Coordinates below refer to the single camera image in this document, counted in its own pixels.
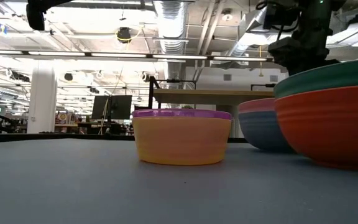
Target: yellow bowl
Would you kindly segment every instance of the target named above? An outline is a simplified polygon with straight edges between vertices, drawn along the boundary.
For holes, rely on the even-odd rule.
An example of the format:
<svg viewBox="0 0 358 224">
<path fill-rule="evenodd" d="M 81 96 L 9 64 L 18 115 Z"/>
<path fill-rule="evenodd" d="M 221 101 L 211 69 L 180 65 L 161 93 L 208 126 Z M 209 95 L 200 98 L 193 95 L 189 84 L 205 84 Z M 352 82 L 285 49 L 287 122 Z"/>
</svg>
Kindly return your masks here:
<svg viewBox="0 0 358 224">
<path fill-rule="evenodd" d="M 132 119 L 139 159 L 167 165 L 206 165 L 224 159 L 231 120 L 192 117 Z"/>
</svg>

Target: red bowl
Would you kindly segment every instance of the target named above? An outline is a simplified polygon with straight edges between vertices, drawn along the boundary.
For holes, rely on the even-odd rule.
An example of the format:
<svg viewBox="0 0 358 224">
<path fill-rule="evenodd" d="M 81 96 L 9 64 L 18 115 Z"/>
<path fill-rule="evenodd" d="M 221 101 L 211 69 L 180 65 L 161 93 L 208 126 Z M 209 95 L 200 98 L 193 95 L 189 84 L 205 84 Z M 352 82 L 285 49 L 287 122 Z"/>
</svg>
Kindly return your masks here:
<svg viewBox="0 0 358 224">
<path fill-rule="evenodd" d="M 324 166 L 358 170 L 358 86 L 286 96 L 275 110 L 294 150 Z"/>
<path fill-rule="evenodd" d="M 275 98 L 250 100 L 239 105 L 239 113 L 273 111 Z"/>
</svg>

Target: green bowl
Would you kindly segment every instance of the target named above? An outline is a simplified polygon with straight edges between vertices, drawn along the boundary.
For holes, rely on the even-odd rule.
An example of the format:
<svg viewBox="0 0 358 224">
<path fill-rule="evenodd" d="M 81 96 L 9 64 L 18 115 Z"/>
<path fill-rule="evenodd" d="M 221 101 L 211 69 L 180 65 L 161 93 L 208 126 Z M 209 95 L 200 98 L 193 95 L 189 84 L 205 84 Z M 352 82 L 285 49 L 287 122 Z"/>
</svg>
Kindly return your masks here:
<svg viewBox="0 0 358 224">
<path fill-rule="evenodd" d="M 276 99 L 314 90 L 358 85 L 358 60 L 315 68 L 284 79 L 274 88 Z"/>
</svg>

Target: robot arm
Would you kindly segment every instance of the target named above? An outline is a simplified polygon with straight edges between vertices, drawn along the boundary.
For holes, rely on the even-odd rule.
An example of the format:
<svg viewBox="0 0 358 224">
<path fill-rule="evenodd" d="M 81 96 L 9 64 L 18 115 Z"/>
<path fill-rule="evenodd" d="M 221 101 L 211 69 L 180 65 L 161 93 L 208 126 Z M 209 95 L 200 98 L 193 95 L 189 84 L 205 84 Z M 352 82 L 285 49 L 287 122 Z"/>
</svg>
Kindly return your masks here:
<svg viewBox="0 0 358 224">
<path fill-rule="evenodd" d="M 277 40 L 268 47 L 275 63 L 287 68 L 290 75 L 309 69 L 338 63 L 326 60 L 329 50 L 326 48 L 327 36 L 333 32 L 329 28 L 332 11 L 340 9 L 346 0 L 294 0 L 262 1 L 257 5 L 267 7 L 264 28 L 287 31 L 284 26 L 295 20 L 291 37 Z"/>
<path fill-rule="evenodd" d="M 28 0 L 26 6 L 29 25 L 35 30 L 45 30 L 44 13 L 54 6 L 71 2 L 72 0 Z"/>
</svg>

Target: blue bowl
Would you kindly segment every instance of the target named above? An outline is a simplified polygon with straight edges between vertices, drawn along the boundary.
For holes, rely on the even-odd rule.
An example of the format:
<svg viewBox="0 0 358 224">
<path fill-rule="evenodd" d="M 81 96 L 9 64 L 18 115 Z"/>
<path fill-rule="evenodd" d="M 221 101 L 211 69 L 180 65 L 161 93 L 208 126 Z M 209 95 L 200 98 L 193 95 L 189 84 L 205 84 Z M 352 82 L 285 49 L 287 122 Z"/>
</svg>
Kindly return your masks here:
<svg viewBox="0 0 358 224">
<path fill-rule="evenodd" d="M 269 152 L 295 152 L 285 140 L 275 111 L 239 114 L 241 131 L 253 146 Z"/>
</svg>

